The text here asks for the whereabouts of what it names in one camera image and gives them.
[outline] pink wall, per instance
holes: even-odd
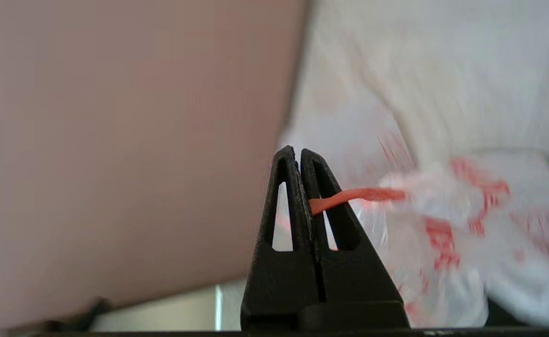
[[[0,0],[0,328],[246,271],[304,11]]]

